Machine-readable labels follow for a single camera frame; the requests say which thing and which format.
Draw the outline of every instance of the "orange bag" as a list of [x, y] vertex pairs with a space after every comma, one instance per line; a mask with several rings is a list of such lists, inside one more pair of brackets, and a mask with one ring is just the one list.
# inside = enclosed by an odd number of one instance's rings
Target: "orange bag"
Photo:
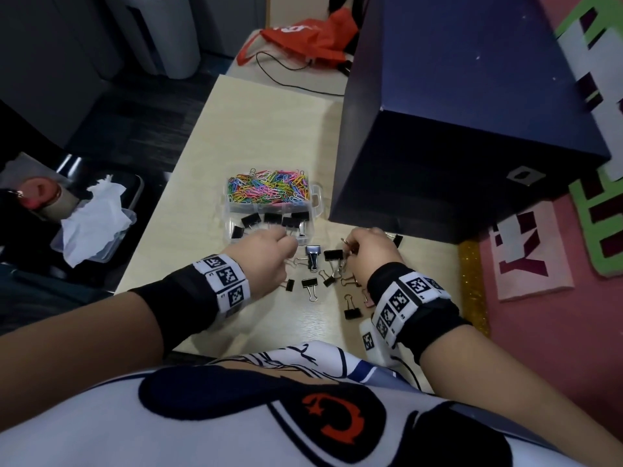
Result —
[[306, 19], [285, 28], [262, 29], [242, 47], [236, 61], [238, 65], [245, 65], [251, 60], [254, 54], [247, 57], [247, 50], [262, 35], [267, 42], [275, 43], [286, 51], [314, 62], [322, 60], [335, 65], [346, 60], [344, 48], [357, 32], [359, 28], [350, 10], [340, 8], [327, 21]]

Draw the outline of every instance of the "navy cardboard box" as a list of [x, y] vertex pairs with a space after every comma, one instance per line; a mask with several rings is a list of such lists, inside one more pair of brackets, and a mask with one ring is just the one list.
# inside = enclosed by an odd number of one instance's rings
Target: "navy cardboard box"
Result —
[[459, 243], [609, 158], [537, 0], [370, 0], [329, 219]]

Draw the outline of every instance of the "light wood tabletop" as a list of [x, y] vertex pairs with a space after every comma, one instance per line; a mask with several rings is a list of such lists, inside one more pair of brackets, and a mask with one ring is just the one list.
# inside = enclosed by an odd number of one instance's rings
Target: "light wood tabletop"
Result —
[[[117, 291], [159, 280], [220, 252], [225, 245], [220, 210], [226, 180], [232, 171], [248, 172], [252, 167], [305, 170], [310, 181], [323, 188], [325, 211], [315, 222], [313, 243], [323, 250], [341, 248], [340, 238], [351, 227], [326, 220], [341, 110], [340, 102], [219, 77]], [[438, 281], [460, 305], [456, 245], [406, 236], [400, 251], [408, 265]], [[304, 256], [302, 248], [297, 256]], [[330, 270], [324, 258], [319, 260]], [[279, 288], [243, 309], [224, 328], [191, 336], [176, 350], [217, 357], [318, 339], [364, 359], [358, 329], [362, 320], [346, 321], [343, 315], [348, 293], [370, 317], [373, 309], [363, 305], [361, 288], [339, 282], [325, 288], [319, 278], [319, 300], [311, 303], [300, 281], [317, 274], [299, 265], [288, 266], [288, 276], [297, 281], [293, 292]], [[406, 352], [403, 348], [405, 360], [417, 368]]]

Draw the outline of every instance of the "cable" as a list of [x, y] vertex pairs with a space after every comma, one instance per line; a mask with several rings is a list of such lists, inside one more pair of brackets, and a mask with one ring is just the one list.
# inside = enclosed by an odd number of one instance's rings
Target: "cable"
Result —
[[274, 60], [276, 60], [276, 62], [281, 65], [282, 67], [291, 70], [292, 72], [297, 71], [297, 70], [303, 70], [308, 68], [309, 66], [312, 65], [312, 61], [307, 62], [306, 65], [304, 65], [303, 67], [299, 67], [299, 68], [292, 68], [292, 67], [288, 67], [287, 65], [283, 64], [277, 57], [275, 57], [273, 54], [269, 54], [266, 51], [260, 51], [257, 54], [255, 54], [255, 61], [257, 62], [257, 64], [259, 65], [259, 67], [261, 68], [262, 72], [264, 72], [268, 78], [270, 78], [273, 82], [275, 82], [277, 85], [281, 85], [281, 86], [289, 86], [291, 88], [298, 88], [300, 90], [305, 90], [305, 91], [309, 91], [311, 93], [320, 93], [322, 95], [330, 95], [330, 96], [344, 96], [344, 94], [340, 94], [340, 93], [328, 93], [326, 91], [317, 91], [317, 90], [310, 90], [309, 88], [305, 88], [303, 86], [298, 86], [298, 85], [287, 85], [285, 83], [281, 83], [278, 82], [277, 80], [275, 80], [273, 77], [270, 76], [270, 74], [268, 72], [266, 72], [266, 70], [264, 70], [264, 67], [262, 67], [262, 64], [260, 64], [260, 60], [258, 58], [258, 56], [260, 54], [266, 54], [269, 57], [272, 57]]
[[413, 377], [413, 380], [415, 380], [415, 381], [416, 381], [417, 389], [418, 389], [419, 391], [422, 391], [422, 387], [420, 387], [420, 382], [418, 382], [418, 381], [417, 381], [417, 377], [416, 377], [416, 375], [413, 373], [413, 370], [411, 370], [411, 367], [409, 367], [409, 366], [407, 365], [407, 363], [406, 363], [405, 361], [403, 361], [400, 357], [396, 357], [395, 355], [390, 355], [390, 357], [391, 357], [393, 360], [398, 361], [398, 362], [400, 362], [402, 365], [404, 365], [405, 367], [407, 367], [407, 370], [409, 370], [409, 373], [410, 373], [410, 374], [411, 374], [411, 376]]

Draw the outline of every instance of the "pink sign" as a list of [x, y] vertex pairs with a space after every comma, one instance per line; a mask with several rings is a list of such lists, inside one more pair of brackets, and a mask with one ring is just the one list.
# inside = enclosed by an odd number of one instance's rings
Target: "pink sign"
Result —
[[[552, 202], [537, 203], [510, 218], [513, 219], [517, 220], [519, 233], [511, 233], [510, 237], [506, 234], [503, 239], [497, 226], [489, 231], [498, 299], [506, 301], [573, 288]], [[518, 246], [523, 247], [523, 256], [507, 261], [510, 253], [506, 247]]]

